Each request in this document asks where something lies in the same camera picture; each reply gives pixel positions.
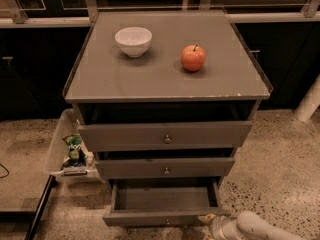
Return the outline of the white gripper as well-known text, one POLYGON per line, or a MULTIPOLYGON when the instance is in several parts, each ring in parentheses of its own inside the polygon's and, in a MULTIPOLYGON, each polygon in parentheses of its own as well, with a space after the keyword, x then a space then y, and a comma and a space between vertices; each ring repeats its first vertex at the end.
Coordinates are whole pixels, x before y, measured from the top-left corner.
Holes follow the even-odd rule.
POLYGON ((210 224, 209 231, 215 240, 238 240, 234 218, 209 213, 199 215, 198 219, 204 224, 210 224))

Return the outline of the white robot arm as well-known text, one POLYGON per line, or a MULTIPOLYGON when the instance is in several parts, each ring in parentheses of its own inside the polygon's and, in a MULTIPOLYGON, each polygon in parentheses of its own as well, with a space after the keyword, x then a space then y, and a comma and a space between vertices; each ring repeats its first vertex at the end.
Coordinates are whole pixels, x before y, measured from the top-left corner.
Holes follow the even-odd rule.
POLYGON ((230 216, 208 214, 206 240, 319 240, 319 82, 294 111, 260 112, 223 184, 230 216))

